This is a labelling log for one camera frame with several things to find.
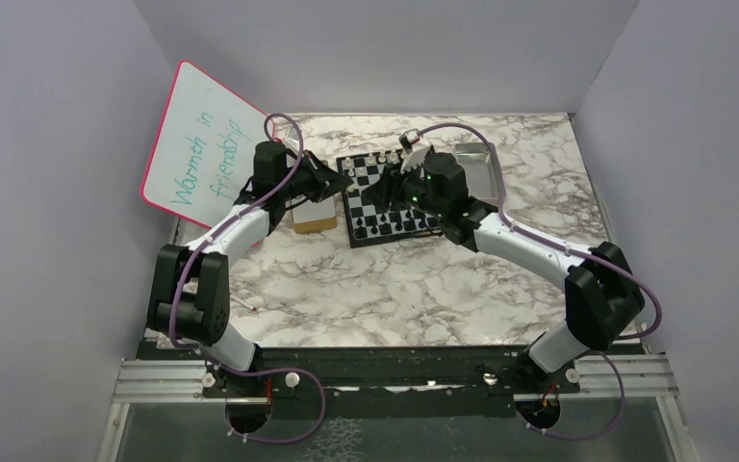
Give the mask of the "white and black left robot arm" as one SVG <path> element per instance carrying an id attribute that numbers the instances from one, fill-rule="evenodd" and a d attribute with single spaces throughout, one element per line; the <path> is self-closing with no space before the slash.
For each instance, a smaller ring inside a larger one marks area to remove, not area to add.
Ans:
<path id="1" fill-rule="evenodd" d="M 168 336 L 177 348 L 217 360 L 239 394 L 259 391 L 264 370 L 254 362 L 257 346 L 229 321 L 229 269 L 276 229 L 290 200 L 319 203 L 351 183 L 309 151 L 295 151 L 280 141 L 258 143 L 253 173 L 228 215 L 189 244 L 160 249 L 147 328 Z"/>

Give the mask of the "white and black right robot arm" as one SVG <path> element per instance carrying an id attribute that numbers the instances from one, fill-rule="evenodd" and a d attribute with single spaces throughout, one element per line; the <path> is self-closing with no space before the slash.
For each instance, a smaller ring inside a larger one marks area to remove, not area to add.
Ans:
<path id="1" fill-rule="evenodd" d="M 607 350 L 645 306 L 617 245 L 572 244 L 503 218 L 497 207 L 470 194 L 466 173 L 451 154 L 430 152 L 407 170 L 387 165 L 361 196 L 379 210 L 428 214 L 454 244 L 505 259 L 563 291 L 565 318 L 527 348 L 516 368 L 528 391 L 543 390 L 581 354 Z"/>

